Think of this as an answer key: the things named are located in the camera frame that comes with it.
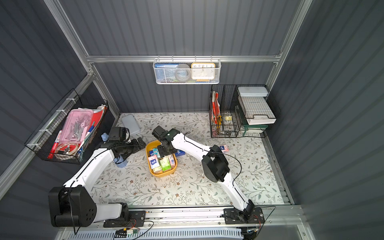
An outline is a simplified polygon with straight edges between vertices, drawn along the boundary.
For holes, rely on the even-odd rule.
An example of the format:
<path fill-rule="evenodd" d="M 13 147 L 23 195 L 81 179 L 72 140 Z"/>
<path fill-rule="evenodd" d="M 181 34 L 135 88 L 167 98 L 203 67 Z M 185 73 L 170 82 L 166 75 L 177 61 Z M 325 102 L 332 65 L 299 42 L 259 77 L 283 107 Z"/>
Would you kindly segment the pink floral tissue pack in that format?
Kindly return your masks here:
<path fill-rule="evenodd" d="M 169 159 L 171 168 L 174 169 L 174 168 L 176 167 L 176 162 L 175 162 L 175 158 L 174 158 L 174 156 L 173 156 L 173 155 L 169 155 L 169 156 L 168 156 L 168 159 Z"/>

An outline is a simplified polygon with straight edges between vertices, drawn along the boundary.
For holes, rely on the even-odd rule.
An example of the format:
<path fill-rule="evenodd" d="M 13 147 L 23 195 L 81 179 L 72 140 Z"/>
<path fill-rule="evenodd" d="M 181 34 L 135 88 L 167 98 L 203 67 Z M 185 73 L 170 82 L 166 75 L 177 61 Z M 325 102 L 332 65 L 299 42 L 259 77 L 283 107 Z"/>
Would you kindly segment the green tissue pack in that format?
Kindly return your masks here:
<path fill-rule="evenodd" d="M 170 171 L 172 169 L 168 157 L 164 157 L 160 159 L 159 162 L 160 162 L 163 173 Z"/>

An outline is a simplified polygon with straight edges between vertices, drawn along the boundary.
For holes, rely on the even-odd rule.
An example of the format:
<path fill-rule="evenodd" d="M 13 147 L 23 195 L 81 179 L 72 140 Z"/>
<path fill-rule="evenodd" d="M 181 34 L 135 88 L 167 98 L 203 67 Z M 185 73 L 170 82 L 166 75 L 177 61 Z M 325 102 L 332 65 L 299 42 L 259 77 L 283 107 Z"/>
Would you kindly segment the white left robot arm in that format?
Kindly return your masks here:
<path fill-rule="evenodd" d="M 130 138 L 129 129 L 113 127 L 109 139 L 97 145 L 81 169 L 63 186 L 54 187 L 49 192 L 52 226 L 81 228 L 103 221 L 130 221 L 132 217 L 127 204 L 97 204 L 91 197 L 91 191 L 110 163 L 121 164 L 145 147 L 141 137 Z"/>

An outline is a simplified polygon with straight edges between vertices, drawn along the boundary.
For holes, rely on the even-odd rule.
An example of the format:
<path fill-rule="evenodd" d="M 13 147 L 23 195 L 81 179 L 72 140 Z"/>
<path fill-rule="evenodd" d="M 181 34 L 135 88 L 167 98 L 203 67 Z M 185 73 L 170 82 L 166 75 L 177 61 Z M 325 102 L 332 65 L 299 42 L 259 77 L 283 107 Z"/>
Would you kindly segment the teal cartoon tissue pack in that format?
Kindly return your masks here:
<path fill-rule="evenodd" d="M 152 150 L 152 155 L 156 155 L 156 156 L 160 156 L 160 154 L 159 154 L 159 151 L 158 151 L 158 149 L 157 148 L 154 148 L 153 150 Z"/>

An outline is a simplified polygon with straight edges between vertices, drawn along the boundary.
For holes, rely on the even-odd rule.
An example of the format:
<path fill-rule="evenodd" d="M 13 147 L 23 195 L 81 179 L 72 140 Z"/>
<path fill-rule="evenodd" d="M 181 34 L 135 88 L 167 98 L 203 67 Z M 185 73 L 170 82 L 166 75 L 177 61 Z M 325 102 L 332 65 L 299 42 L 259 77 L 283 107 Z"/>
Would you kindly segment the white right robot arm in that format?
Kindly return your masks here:
<path fill-rule="evenodd" d="M 230 171 L 227 154 L 219 146 L 202 145 L 176 129 L 167 131 L 161 126 L 157 126 L 152 135 L 161 143 L 158 147 L 162 157 L 180 150 L 201 162 L 205 177 L 219 183 L 231 199 L 234 209 L 238 211 L 236 219 L 243 223 L 248 222 L 255 205 L 235 183 L 236 178 Z"/>

